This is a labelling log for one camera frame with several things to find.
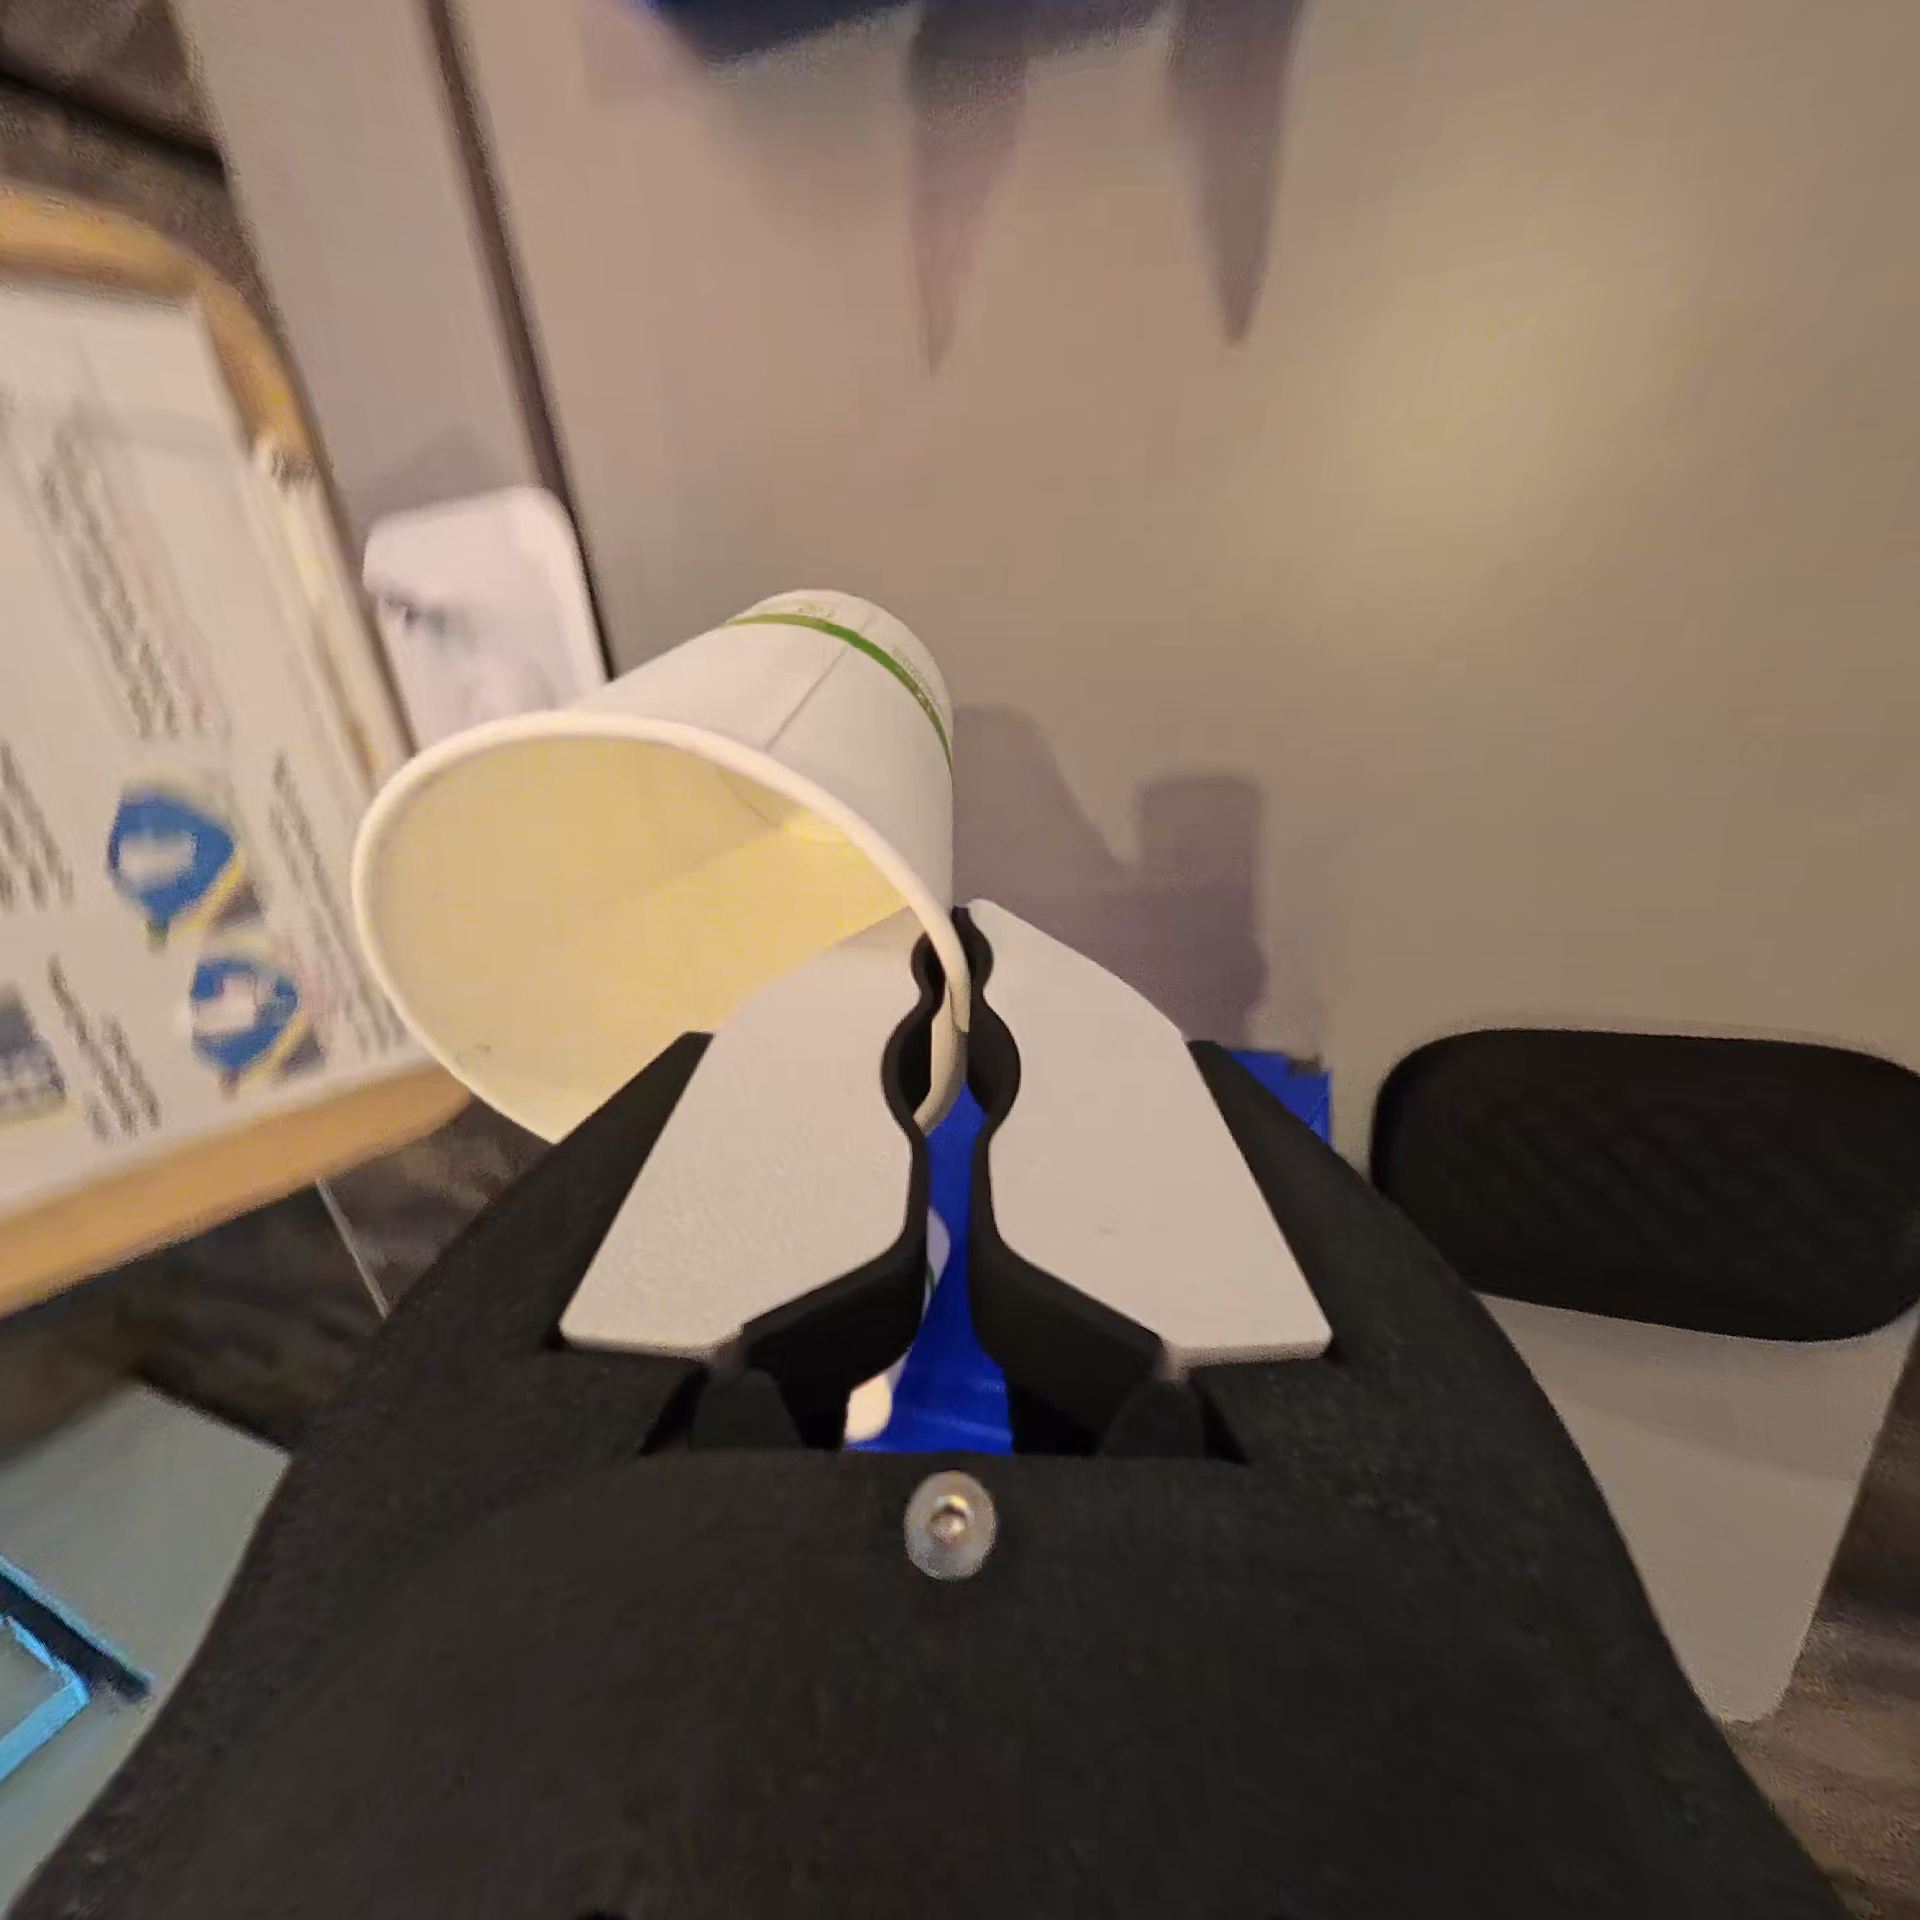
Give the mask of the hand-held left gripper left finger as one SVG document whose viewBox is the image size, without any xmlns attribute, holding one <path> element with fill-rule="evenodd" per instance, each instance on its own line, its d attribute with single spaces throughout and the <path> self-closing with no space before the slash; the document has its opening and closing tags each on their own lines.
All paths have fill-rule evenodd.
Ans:
<svg viewBox="0 0 1920 1920">
<path fill-rule="evenodd" d="M 841 1445 L 942 1269 L 926 1135 L 964 1068 L 942 964 L 898 912 L 706 1043 L 561 1312 L 570 1349 L 764 1373 Z"/>
</svg>

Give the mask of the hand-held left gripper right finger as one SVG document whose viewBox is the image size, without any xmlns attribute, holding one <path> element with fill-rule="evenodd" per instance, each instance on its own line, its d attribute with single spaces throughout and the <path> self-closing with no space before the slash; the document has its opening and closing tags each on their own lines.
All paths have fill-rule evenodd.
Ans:
<svg viewBox="0 0 1920 1920">
<path fill-rule="evenodd" d="M 1139 991 L 1004 905 L 964 908 L 972 1333 L 1018 1450 L 1099 1452 L 1214 1369 L 1324 1360 L 1332 1324 L 1220 1109 Z"/>
</svg>

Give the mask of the white paper cup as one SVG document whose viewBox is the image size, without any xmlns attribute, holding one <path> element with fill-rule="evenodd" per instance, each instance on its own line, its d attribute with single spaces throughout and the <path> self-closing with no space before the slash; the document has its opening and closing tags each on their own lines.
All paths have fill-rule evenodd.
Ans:
<svg viewBox="0 0 1920 1920">
<path fill-rule="evenodd" d="M 472 1096 L 556 1143 L 684 1033 L 904 921 L 932 951 L 932 1119 L 964 1065 L 952 699 L 892 612 L 758 602 L 584 699 L 415 754 L 357 831 L 378 991 Z"/>
</svg>

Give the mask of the black textured pad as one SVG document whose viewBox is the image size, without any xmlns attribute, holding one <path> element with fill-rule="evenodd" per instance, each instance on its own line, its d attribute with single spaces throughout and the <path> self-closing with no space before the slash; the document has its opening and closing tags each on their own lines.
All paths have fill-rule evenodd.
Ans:
<svg viewBox="0 0 1920 1920">
<path fill-rule="evenodd" d="M 1917 1074 L 1851 1050 L 1437 1038 L 1380 1081 L 1367 1174 L 1508 1303 L 1768 1343 L 1917 1306 Z"/>
</svg>

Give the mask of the white board stand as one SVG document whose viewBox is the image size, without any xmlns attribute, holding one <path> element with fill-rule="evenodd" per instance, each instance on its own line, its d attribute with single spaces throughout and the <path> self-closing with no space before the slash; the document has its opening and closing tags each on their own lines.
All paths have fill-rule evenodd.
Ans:
<svg viewBox="0 0 1920 1920">
<path fill-rule="evenodd" d="M 543 488 L 378 517 L 362 589 L 419 748 L 610 678 L 573 522 Z"/>
</svg>

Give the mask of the wooden instruction board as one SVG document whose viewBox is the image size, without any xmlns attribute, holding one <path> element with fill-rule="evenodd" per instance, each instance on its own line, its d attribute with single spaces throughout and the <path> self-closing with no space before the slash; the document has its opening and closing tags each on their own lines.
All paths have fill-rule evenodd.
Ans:
<svg viewBox="0 0 1920 1920">
<path fill-rule="evenodd" d="M 406 754 L 251 304 L 4 183 L 4 1316 L 463 1106 L 351 930 Z"/>
</svg>

